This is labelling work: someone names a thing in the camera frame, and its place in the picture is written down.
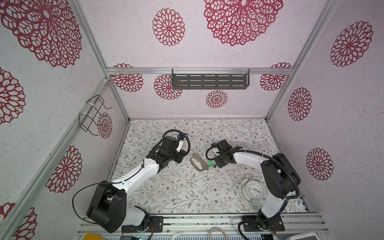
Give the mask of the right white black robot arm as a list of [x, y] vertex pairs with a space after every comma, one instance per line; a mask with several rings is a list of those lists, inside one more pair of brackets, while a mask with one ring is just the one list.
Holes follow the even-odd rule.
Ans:
[[226, 140], [213, 143], [209, 150], [215, 150], [217, 156], [209, 158], [209, 151], [206, 151], [207, 160], [214, 161], [219, 168], [228, 164], [242, 164], [262, 171], [269, 194], [258, 212], [259, 223], [271, 224], [280, 216], [289, 201], [300, 197], [301, 179], [284, 154], [267, 156], [239, 146], [233, 148]]

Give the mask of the silver metal key bottle opener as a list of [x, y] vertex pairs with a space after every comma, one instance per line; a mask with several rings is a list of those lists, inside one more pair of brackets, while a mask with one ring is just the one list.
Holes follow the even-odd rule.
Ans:
[[210, 165], [197, 153], [192, 154], [190, 157], [190, 163], [198, 172], [207, 171], [210, 168]]

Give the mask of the green key tag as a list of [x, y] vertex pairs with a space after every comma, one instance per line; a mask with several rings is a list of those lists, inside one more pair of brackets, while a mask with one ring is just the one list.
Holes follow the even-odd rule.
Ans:
[[213, 168], [216, 168], [216, 167], [217, 167], [217, 165], [214, 164], [214, 163], [211, 162], [211, 161], [207, 161], [207, 164], [208, 164], [209, 166], [213, 167]]

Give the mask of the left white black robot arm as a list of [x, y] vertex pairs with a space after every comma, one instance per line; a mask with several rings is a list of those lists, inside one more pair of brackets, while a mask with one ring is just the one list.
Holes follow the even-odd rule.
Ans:
[[150, 213], [138, 206], [129, 208], [128, 197], [167, 167], [169, 162], [181, 163], [190, 149], [187, 134], [179, 133], [176, 138], [161, 137], [136, 168], [112, 182], [102, 181], [97, 184], [87, 217], [108, 233], [113, 233], [120, 227], [132, 227], [138, 232], [146, 231], [150, 227]]

